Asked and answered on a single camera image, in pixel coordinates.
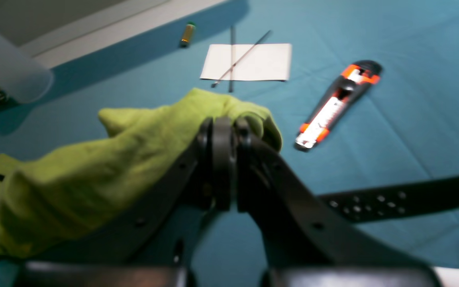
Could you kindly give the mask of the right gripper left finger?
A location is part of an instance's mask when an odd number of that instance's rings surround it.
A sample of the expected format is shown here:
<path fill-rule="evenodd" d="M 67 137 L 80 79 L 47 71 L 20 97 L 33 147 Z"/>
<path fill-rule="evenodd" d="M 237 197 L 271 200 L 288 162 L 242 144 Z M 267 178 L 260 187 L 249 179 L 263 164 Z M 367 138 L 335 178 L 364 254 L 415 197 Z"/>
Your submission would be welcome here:
<path fill-rule="evenodd" d="M 207 118 L 189 147 L 128 209 L 95 232 L 27 260 L 16 287 L 196 287 L 202 218 L 231 205 L 232 120 Z"/>

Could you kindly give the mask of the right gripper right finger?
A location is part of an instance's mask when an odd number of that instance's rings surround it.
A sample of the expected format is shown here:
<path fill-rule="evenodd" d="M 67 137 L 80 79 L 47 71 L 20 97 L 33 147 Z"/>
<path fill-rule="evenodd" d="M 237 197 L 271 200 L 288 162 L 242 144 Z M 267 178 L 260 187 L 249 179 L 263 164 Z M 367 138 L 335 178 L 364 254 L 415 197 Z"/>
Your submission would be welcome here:
<path fill-rule="evenodd" d="M 237 207 L 261 230 L 266 287 L 439 287 L 428 264 L 366 235 L 301 183 L 239 118 Z"/>

